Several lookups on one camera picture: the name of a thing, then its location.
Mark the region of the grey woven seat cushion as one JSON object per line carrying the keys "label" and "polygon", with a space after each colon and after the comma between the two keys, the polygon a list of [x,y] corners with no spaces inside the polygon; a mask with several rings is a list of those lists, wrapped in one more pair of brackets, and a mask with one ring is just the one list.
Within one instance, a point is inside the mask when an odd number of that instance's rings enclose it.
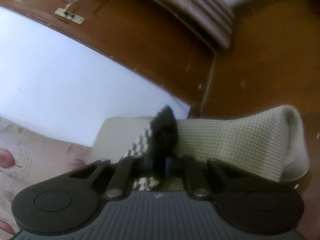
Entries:
{"label": "grey woven seat cushion", "polygon": [[[89,161],[117,163],[152,119],[106,119]],[[297,180],[309,170],[303,121],[293,106],[282,105],[232,120],[176,120],[176,155],[187,155],[201,163],[218,159],[275,182]]]}

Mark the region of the black white striped knit cardigan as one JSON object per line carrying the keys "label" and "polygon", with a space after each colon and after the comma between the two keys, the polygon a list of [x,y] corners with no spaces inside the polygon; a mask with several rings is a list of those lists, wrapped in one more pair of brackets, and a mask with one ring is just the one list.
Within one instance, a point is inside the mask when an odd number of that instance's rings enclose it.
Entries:
{"label": "black white striped knit cardigan", "polygon": [[141,170],[133,181],[133,190],[151,191],[167,178],[177,141],[177,120],[172,109],[165,106],[123,155],[137,159],[137,167]]}

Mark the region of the pink leaf print curtain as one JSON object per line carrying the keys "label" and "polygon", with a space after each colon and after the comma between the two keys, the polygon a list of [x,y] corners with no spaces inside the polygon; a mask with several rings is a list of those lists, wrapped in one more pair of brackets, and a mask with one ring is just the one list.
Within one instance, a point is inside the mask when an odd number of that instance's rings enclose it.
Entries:
{"label": "pink leaf print curtain", "polygon": [[11,204],[26,187],[88,163],[91,147],[55,140],[1,118],[1,239],[18,231]]}

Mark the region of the brown wooden door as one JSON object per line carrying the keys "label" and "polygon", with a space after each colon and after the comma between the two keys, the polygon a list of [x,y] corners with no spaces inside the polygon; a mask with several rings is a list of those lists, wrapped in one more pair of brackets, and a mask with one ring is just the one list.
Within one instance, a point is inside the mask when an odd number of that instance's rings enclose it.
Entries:
{"label": "brown wooden door", "polygon": [[233,43],[213,52],[152,0],[79,0],[82,25],[54,14],[71,0],[1,5],[114,58],[191,103],[191,115],[235,118],[280,104],[302,114],[311,168],[298,230],[319,239],[319,0],[243,0]]}

